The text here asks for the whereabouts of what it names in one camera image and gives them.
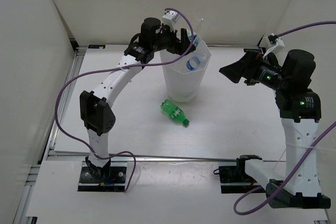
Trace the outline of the clear bottle white green label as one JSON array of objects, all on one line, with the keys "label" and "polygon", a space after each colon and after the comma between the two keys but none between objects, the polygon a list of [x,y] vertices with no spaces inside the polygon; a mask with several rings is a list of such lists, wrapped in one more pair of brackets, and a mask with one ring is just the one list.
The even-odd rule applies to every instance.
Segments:
[{"label": "clear bottle white green label", "polygon": [[193,39],[193,46],[195,48],[197,48],[198,45],[202,42],[202,36],[204,33],[204,29],[205,29],[205,19],[201,18],[198,21],[196,28],[193,29],[193,33],[191,33],[190,30],[187,30],[188,39],[189,41]]}]

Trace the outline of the clear bottle blue label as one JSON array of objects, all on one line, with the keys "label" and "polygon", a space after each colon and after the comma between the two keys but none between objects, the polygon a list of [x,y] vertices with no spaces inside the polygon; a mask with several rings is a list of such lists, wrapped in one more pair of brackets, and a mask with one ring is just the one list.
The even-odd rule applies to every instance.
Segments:
[{"label": "clear bottle blue label", "polygon": [[192,53],[185,64],[185,73],[195,72],[204,69],[207,65],[211,54],[208,51],[199,50]]}]

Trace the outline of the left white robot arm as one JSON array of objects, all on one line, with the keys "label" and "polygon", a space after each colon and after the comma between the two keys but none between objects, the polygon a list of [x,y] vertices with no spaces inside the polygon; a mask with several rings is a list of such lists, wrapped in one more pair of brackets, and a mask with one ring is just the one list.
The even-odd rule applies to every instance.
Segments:
[{"label": "left white robot arm", "polygon": [[110,176],[108,135],[115,124],[116,117],[111,108],[118,95],[153,59],[155,52],[166,50],[182,56],[194,51],[187,29],[182,28],[178,36],[174,28],[181,16],[180,11],[167,8],[162,19],[146,18],[140,32],[131,38],[116,70],[111,70],[92,91],[80,94],[80,117],[90,145],[86,164],[90,175],[98,182],[105,182]]}]

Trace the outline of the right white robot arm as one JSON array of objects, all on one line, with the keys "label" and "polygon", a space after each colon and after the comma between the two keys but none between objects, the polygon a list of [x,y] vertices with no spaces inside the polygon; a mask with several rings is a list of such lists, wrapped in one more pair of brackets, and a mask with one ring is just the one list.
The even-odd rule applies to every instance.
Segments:
[{"label": "right white robot arm", "polygon": [[331,199],[321,191],[317,170],[321,100],[309,88],[315,68],[313,54],[293,49],[282,65],[273,53],[248,51],[220,69],[233,83],[260,83],[275,92],[286,141],[285,177],[269,168],[260,156],[242,155],[234,166],[219,167],[222,183],[249,183],[252,192],[265,192],[266,204],[272,208],[330,208]]}]

